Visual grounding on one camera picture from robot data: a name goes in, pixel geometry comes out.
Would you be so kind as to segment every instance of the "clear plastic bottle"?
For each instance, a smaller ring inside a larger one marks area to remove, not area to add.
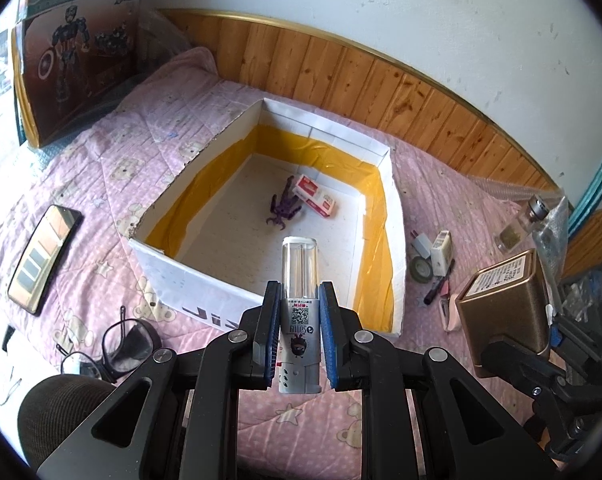
[[[543,220],[549,212],[545,202],[538,195],[534,195],[503,231],[494,236],[498,250],[508,254],[527,238],[536,227],[535,224]]]
[[[321,392],[321,325],[317,246],[314,238],[283,240],[283,298],[279,338],[278,390],[282,394]]]

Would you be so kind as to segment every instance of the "bottle label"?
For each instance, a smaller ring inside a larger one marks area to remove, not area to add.
[[[525,269],[526,255],[523,254],[516,260],[511,260],[494,269],[486,270],[476,277],[465,297],[470,298],[471,296],[481,294],[482,292],[491,290],[497,286],[515,282],[523,277]]]
[[[319,300],[289,298],[283,300],[281,341],[278,361],[301,366],[321,361]]]

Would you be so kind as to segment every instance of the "purple toy figure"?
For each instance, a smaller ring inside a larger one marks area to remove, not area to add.
[[[278,205],[276,204],[276,195],[272,196],[270,212],[274,216],[265,220],[266,224],[271,221],[276,225],[280,225],[281,231],[286,228],[286,224],[283,222],[283,219],[291,220],[294,218],[294,215],[301,210],[301,206],[297,208],[294,207],[299,201],[299,197],[290,193],[290,186],[292,186],[293,180],[294,176],[290,175],[290,177],[287,179],[286,187],[283,190],[283,194],[281,195],[281,200],[278,202]]]

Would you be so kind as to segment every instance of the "phone screen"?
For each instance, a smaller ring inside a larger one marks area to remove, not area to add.
[[[81,218],[74,209],[51,205],[34,229],[8,287],[10,299],[30,314],[37,314],[45,299],[55,264]]]

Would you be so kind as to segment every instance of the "glass jar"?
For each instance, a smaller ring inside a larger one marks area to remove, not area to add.
[[[549,212],[545,202],[538,195],[534,195],[503,231],[494,236],[498,250],[508,254],[527,238],[536,227],[535,224],[543,220]]]

